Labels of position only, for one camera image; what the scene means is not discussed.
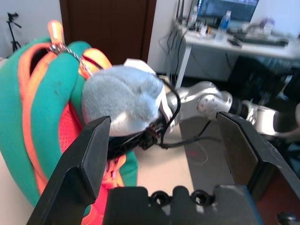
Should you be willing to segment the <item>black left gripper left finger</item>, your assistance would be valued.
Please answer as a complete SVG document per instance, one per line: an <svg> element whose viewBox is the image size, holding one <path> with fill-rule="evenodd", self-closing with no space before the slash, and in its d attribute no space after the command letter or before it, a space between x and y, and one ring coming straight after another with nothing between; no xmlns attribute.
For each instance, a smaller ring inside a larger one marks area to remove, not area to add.
<svg viewBox="0 0 300 225"><path fill-rule="evenodd" d="M62 154L29 220L29 225L79 225L95 203L105 172L111 118L86 125Z"/></svg>

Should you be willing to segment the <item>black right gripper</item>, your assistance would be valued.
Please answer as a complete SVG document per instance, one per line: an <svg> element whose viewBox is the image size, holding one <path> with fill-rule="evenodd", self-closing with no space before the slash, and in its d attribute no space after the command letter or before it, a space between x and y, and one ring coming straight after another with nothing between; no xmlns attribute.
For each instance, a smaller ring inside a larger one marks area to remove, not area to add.
<svg viewBox="0 0 300 225"><path fill-rule="evenodd" d="M130 152L136 146L147 150L158 144L162 133L165 131L166 124L165 119L158 118L144 132L128 136L111 137L108 143L107 160L116 159Z"/></svg>

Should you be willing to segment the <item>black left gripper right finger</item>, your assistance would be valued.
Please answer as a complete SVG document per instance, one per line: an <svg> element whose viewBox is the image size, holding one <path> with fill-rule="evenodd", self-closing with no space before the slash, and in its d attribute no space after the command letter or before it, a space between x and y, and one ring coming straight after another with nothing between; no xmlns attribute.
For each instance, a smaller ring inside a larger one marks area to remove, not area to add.
<svg viewBox="0 0 300 225"><path fill-rule="evenodd" d="M216 119L234 182L265 208L299 211L300 180L279 151L240 116L218 112Z"/></svg>

